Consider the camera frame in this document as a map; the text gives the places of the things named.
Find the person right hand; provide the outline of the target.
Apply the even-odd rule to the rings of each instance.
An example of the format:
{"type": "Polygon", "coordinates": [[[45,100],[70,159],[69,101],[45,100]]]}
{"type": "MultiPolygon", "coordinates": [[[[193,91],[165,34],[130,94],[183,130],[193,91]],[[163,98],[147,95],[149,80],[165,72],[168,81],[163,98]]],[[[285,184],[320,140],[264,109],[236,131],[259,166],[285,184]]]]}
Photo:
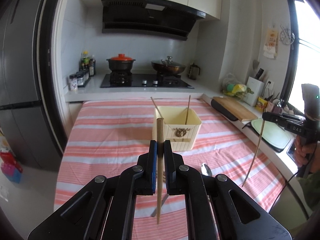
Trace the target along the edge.
{"type": "Polygon", "coordinates": [[[314,154],[313,162],[310,168],[311,173],[316,173],[319,171],[320,167],[320,158],[319,158],[319,142],[308,144],[308,145],[302,145],[301,144],[301,137],[296,136],[295,139],[295,152],[294,152],[294,160],[298,167],[302,167],[303,165],[306,165],[308,162],[308,159],[306,157],[307,154],[314,154]]]}

